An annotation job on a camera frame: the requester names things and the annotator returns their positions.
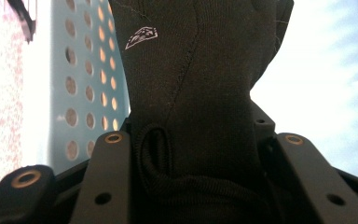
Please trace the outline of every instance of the perforated metal sheet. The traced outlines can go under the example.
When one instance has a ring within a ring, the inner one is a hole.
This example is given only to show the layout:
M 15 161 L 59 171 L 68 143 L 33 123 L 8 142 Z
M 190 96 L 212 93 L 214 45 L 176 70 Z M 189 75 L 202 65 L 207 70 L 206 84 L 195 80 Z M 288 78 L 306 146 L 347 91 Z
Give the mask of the perforated metal sheet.
M 24 80 L 26 97 L 34 97 L 26 101 L 24 130 L 34 133 L 23 141 L 24 154 L 58 174 L 88 159 L 102 133 L 120 128 L 129 97 L 108 1 L 38 4 L 40 66 Z

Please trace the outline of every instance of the glove logo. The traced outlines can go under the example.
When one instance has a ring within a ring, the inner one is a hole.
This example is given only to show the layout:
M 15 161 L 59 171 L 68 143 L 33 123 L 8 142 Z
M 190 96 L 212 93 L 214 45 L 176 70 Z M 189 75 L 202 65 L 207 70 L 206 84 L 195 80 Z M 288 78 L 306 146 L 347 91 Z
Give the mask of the glove logo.
M 131 48 L 132 46 L 141 43 L 142 41 L 153 39 L 158 37 L 156 28 L 153 27 L 143 27 L 132 35 L 127 43 L 126 49 Z

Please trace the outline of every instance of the grommet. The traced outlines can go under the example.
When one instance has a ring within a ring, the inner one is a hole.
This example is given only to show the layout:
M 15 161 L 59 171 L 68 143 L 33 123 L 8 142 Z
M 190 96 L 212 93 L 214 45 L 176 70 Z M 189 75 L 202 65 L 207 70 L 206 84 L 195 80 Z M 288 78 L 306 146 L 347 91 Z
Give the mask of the grommet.
M 293 145 L 303 145 L 304 144 L 304 141 L 298 137 L 298 136 L 295 136 L 295 135 L 292 135 L 292 134 L 288 134 L 284 137 L 286 139 L 286 141 L 288 143 L 291 143 Z
M 105 137 L 105 142 L 109 144 L 114 144 L 120 142 L 123 139 L 123 135 L 119 133 L 112 133 Z
M 25 171 L 11 181 L 11 187 L 15 189 L 28 187 L 40 179 L 40 176 L 42 176 L 42 174 L 37 170 Z

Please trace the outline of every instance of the black metal bracket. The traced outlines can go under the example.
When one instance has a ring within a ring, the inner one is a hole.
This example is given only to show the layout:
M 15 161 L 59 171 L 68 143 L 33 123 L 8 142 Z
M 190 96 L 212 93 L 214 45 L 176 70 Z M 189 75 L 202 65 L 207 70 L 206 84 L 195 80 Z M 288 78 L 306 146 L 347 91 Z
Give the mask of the black metal bracket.
M 331 167 L 307 138 L 276 134 L 273 120 L 256 104 L 253 109 L 255 139 L 277 223 L 358 224 L 358 178 Z M 130 129 L 126 119 L 122 130 Z M 41 176 L 28 174 L 30 170 Z M 13 183 L 28 185 L 15 189 Z M 98 138 L 89 161 L 55 180 L 44 166 L 7 175 L 0 183 L 0 222 L 42 217 L 45 223 L 131 223 L 130 197 L 130 136 L 106 133 Z

